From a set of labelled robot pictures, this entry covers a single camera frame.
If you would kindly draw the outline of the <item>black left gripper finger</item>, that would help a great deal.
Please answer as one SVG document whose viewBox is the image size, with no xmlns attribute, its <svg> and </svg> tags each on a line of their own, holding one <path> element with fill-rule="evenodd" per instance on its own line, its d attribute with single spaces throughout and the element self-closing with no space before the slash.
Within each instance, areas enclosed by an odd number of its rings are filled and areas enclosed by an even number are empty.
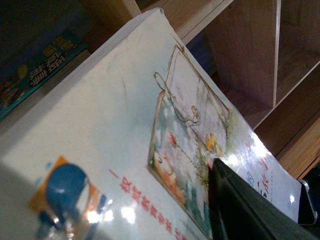
<svg viewBox="0 0 320 240">
<path fill-rule="evenodd" d="M 208 169 L 208 201 L 215 240 L 315 239 L 219 158 Z"/>
</svg>

